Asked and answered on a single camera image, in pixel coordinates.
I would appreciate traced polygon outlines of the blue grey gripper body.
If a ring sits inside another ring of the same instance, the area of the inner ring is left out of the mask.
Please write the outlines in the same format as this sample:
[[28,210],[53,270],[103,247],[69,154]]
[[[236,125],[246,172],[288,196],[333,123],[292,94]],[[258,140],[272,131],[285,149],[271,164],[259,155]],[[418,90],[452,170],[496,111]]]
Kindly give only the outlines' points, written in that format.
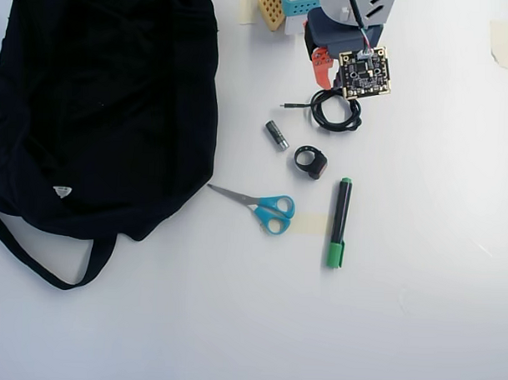
[[395,0],[319,0],[307,14],[309,49],[327,48],[336,56],[378,46]]

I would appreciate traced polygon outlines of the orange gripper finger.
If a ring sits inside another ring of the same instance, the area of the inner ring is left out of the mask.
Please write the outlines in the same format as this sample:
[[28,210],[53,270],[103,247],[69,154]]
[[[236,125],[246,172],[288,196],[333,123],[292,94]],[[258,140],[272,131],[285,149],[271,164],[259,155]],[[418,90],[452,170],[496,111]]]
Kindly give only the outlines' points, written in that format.
[[317,47],[311,53],[311,61],[317,85],[322,89],[332,89],[333,82],[329,77],[329,70],[334,66],[336,57],[330,56],[326,47]]

